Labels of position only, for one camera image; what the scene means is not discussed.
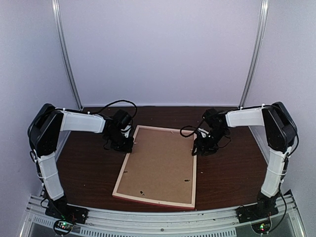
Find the white arm segment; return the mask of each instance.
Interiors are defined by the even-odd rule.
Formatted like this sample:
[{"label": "white arm segment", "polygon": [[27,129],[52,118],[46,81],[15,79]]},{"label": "white arm segment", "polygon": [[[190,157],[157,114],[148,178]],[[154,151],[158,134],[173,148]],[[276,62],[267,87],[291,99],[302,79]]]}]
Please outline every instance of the white arm segment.
[{"label": "white arm segment", "polygon": [[[85,131],[100,133],[103,131],[105,120],[99,115],[87,115],[68,111],[61,111],[64,116],[61,123],[60,131]],[[36,157],[39,163],[46,190],[52,200],[57,200],[64,195],[61,187],[58,170],[55,160],[55,152],[47,155]]]},{"label": "white arm segment", "polygon": [[[238,126],[265,126],[262,107],[254,109],[240,109],[230,111],[226,114],[226,121],[229,127]],[[261,187],[261,193],[271,198],[278,193],[278,186],[282,177],[284,168],[284,159],[287,153],[290,153],[291,147],[287,152],[282,152],[270,149],[270,158],[267,168],[265,181]]]},{"label": "white arm segment", "polygon": [[100,115],[80,114],[61,111],[63,121],[60,131],[82,131],[100,133],[103,131],[105,120]]}]

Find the black mounting plate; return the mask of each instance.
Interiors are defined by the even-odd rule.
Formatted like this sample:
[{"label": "black mounting plate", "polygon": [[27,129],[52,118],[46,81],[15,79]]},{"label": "black mounting plate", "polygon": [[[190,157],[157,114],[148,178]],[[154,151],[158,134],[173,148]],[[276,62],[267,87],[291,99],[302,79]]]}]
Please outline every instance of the black mounting plate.
[{"label": "black mounting plate", "polygon": [[[67,205],[67,210],[69,211],[69,213],[74,214],[75,223],[85,224],[85,221],[88,216],[88,209]],[[62,219],[61,215],[54,208],[47,208],[45,211],[45,215],[51,216],[57,219]],[[66,217],[66,221],[70,223],[73,222],[73,216],[70,215]]]},{"label": "black mounting plate", "polygon": [[265,215],[258,214],[258,207],[257,205],[250,205],[250,206],[242,206],[236,209],[237,217],[239,223],[245,223],[249,221],[256,221],[259,219],[267,218],[268,213],[270,216],[278,214],[278,209],[276,207],[272,207],[267,210]]}]

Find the wood grain surface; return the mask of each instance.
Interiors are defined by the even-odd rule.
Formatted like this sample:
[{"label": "wood grain surface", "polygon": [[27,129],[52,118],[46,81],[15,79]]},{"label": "wood grain surface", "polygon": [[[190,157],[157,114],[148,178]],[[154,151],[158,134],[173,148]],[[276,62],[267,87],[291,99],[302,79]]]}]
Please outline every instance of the wood grain surface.
[{"label": "wood grain surface", "polygon": [[[111,116],[118,107],[106,109]],[[133,113],[132,107],[124,107]],[[207,107],[140,107],[134,126],[180,129],[196,126]],[[248,127],[231,128],[231,143],[216,154],[197,157],[196,210],[256,202],[267,169]],[[226,144],[222,139],[220,145]],[[119,211],[169,212],[185,209],[117,199],[112,192],[125,153],[103,149],[101,134],[72,132],[59,157],[59,176],[70,204]]]}]

